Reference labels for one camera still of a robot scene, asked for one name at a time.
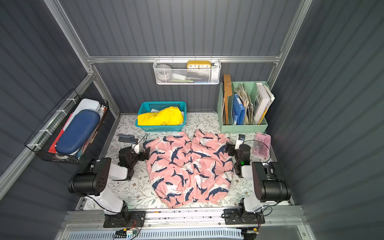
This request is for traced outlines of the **pink shark print shorts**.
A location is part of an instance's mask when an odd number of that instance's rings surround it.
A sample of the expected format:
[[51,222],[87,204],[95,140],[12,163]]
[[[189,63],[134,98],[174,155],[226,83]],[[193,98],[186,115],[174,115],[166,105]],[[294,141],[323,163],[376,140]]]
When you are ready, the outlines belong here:
[[224,134],[196,130],[144,143],[147,169],[155,193],[168,208],[190,203],[218,204],[229,193],[234,163],[225,152]]

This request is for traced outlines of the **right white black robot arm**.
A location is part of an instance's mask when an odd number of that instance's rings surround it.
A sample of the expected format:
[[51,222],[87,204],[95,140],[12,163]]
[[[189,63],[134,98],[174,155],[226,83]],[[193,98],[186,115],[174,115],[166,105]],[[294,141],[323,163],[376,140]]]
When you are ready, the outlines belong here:
[[257,223],[265,216],[264,211],[291,198],[291,189],[278,162],[251,161],[251,147],[247,144],[226,143],[225,153],[235,158],[234,170],[239,178],[253,181],[253,193],[241,199],[238,209],[232,213],[232,221]]

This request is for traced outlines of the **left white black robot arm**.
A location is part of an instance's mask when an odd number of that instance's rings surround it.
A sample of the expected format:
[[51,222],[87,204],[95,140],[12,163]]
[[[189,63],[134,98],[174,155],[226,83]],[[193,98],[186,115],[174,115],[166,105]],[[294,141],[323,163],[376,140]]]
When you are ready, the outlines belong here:
[[78,169],[69,182],[69,192],[94,201],[104,210],[104,228],[141,227],[144,213],[130,213],[127,204],[109,187],[108,181],[130,181],[138,162],[147,160],[149,151],[138,152],[131,147],[119,151],[119,163],[111,158],[92,159]]

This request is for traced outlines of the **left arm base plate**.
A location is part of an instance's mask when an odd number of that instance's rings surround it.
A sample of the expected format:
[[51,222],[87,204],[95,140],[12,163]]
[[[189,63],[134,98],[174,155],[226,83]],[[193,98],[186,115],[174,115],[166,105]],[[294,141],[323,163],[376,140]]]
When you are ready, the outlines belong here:
[[122,212],[116,215],[105,215],[103,228],[141,228],[146,216],[145,211]]

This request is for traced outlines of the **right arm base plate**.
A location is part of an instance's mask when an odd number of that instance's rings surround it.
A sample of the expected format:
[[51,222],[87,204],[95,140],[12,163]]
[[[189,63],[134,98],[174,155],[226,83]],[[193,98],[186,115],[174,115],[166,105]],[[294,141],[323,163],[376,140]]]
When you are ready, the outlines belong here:
[[225,220],[226,225],[261,225],[265,223],[265,219],[255,213],[243,212],[239,209],[224,209],[221,217]]

